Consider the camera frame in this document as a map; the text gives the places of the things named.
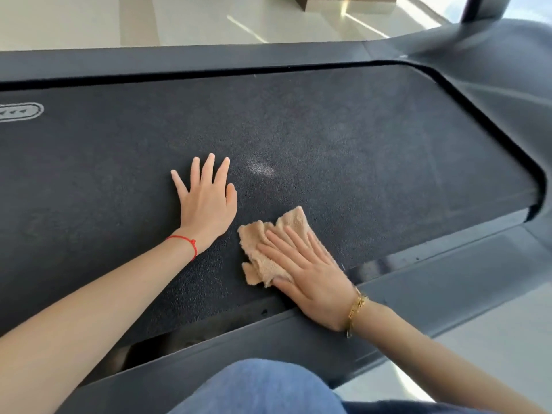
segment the gold bracelet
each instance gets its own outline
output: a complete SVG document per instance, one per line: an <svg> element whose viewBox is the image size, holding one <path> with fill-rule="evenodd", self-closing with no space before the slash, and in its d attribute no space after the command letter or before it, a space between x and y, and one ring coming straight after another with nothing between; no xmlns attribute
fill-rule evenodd
<svg viewBox="0 0 552 414"><path fill-rule="evenodd" d="M353 337L353 319L354 316L358 313L358 311L362 308L362 306L368 302L368 297L366 295L363 295L361 291L359 291L357 288L355 288L358 298L351 307L349 311L349 317L347 318L347 325L345 327L346 337L351 338Z"/></svg>

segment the treadmill belt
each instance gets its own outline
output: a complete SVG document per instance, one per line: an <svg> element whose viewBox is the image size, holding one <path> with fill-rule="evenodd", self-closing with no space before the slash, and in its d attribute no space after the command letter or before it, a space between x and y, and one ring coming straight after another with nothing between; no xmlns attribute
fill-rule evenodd
<svg viewBox="0 0 552 414"><path fill-rule="evenodd" d="M238 213L120 344L277 293L245 284L236 232L303 206L345 268L537 201L533 177L407 66L0 93L0 334L178 226L169 171L231 158Z"/></svg>

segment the treadmill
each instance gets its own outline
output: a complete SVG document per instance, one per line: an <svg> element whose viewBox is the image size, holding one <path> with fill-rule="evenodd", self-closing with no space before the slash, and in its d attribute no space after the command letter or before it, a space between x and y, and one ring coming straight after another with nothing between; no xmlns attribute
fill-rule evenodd
<svg viewBox="0 0 552 414"><path fill-rule="evenodd" d="M431 336L549 281L552 28L508 1L378 41L0 53L0 334L172 232L172 168L229 156L239 196L58 412L166 413L245 358L332 387L382 363L245 284L238 226L297 205Z"/></svg>

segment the left hand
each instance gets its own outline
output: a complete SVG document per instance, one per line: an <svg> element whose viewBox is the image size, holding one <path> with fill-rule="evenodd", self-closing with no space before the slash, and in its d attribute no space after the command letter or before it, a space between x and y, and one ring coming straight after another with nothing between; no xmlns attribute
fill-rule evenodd
<svg viewBox="0 0 552 414"><path fill-rule="evenodd" d="M190 172L190 191L175 170L170 172L181 206L180 228L175 231L175 235L194 239L198 254L207 250L228 230L238 207L234 185L226 185L230 159L224 159L213 181L214 164L215 154L210 153L200 173L199 158L194 158Z"/></svg>

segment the cloth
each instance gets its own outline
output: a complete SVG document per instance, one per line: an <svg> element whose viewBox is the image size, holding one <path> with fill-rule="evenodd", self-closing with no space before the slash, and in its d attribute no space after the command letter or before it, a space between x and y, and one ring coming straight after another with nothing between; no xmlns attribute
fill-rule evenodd
<svg viewBox="0 0 552 414"><path fill-rule="evenodd" d="M284 226L290 226L311 249L313 247L308 240L307 233L312 232L321 249L331 257L308 225L303 208L298 206L280 216L276 221L276 225L273 225L272 222L256 221L238 228L239 243L251 262L242 264L245 280L248 285L257 285L260 282L264 282L264 286L268 288L272 283L272 279L276 276L287 278L289 281L293 282L293 278L287 271L257 250L258 243L273 246L267 239L267 229L278 231L286 242L294 247L293 242L283 231Z"/></svg>
<svg viewBox="0 0 552 414"><path fill-rule="evenodd" d="M480 411L411 401L343 402L305 368L248 359L217 373L169 414L221 413L477 414Z"/></svg>

